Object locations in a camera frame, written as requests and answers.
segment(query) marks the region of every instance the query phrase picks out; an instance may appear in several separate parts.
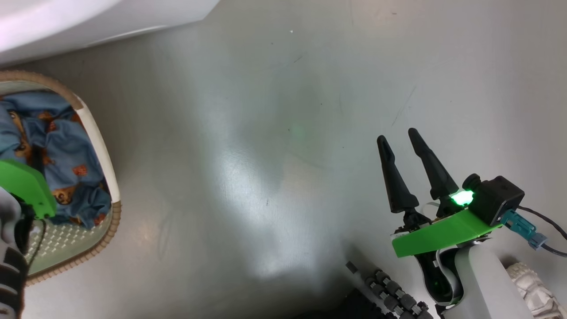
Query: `teal connector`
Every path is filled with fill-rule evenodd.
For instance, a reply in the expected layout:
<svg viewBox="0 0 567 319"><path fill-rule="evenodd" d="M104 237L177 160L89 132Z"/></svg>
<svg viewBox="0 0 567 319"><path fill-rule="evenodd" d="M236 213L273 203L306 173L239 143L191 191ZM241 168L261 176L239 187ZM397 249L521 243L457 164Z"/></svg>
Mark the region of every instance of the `teal connector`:
<svg viewBox="0 0 567 319"><path fill-rule="evenodd" d="M502 215L500 223L508 227L508 229L514 233L522 236L534 250L540 249L547 241L547 237L544 234L536 232L534 224L527 221L512 209Z"/></svg>

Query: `brown basket rim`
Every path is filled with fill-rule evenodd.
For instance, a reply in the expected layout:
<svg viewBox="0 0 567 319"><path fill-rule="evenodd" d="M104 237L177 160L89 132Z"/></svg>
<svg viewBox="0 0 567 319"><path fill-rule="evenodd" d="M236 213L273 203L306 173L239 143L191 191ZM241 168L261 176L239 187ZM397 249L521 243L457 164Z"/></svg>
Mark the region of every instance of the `brown basket rim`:
<svg viewBox="0 0 567 319"><path fill-rule="evenodd" d="M48 89L54 91L55 93L59 94L75 110L80 110L83 108L83 103L81 100L65 85L61 82L46 77L45 75L27 71L20 71L20 70L12 70L12 71L1 71L0 72L0 82L8 82L8 81L26 81L26 82L34 82L41 84ZM120 201L112 203L112 220L110 226L108 227L104 236L91 248L83 251L82 253L73 256L63 262L58 263L55 266L46 268L42 271L39 271L33 275L28 276L26 280L26 286L31 286L38 282L42 282L45 279L51 278L55 275L58 275L66 270L69 270L89 259L98 255L112 240L116 231L118 230L118 225L120 224L120 215L122 213L122 204Z"/></svg>

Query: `green bracket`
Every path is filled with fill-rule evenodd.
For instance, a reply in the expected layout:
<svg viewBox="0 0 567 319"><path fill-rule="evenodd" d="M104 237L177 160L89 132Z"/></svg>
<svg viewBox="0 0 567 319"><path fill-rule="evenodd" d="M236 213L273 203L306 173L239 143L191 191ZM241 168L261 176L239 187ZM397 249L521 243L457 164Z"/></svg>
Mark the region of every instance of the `green bracket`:
<svg viewBox="0 0 567 319"><path fill-rule="evenodd" d="M36 219L55 216L55 198L37 170L13 159L1 160L0 187L31 205Z"/></svg>
<svg viewBox="0 0 567 319"><path fill-rule="evenodd" d="M451 247L487 234L502 225L488 226L468 209L392 240L398 258Z"/></svg>

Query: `laundry basket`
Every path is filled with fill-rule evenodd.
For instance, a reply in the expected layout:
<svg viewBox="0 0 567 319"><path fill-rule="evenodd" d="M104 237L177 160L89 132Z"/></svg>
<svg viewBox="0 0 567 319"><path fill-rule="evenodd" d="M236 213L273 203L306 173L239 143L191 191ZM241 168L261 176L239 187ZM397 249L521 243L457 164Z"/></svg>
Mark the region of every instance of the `laundry basket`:
<svg viewBox="0 0 567 319"><path fill-rule="evenodd" d="M104 221L92 229L71 224L54 225L47 221L43 242L29 270L27 286L71 269L101 252L114 237L121 213L120 192L110 156L85 103L63 84L44 75L23 71L0 72L0 96L38 90L59 94L69 102L80 117L100 162L112 205ZM29 238L29 253L26 255L28 261L40 244L43 230L41 221L35 221L34 225Z"/></svg>

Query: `blue cloth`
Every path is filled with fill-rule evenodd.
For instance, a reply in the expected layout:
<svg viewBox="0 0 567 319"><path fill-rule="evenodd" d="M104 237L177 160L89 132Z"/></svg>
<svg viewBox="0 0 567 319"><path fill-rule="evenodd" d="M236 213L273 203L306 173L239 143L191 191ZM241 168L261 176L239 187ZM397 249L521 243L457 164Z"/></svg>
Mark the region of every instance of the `blue cloth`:
<svg viewBox="0 0 567 319"><path fill-rule="evenodd" d="M45 180L57 201L54 223L92 228L111 207L91 141L78 115L58 94L24 92L2 97L0 159L43 163Z"/></svg>

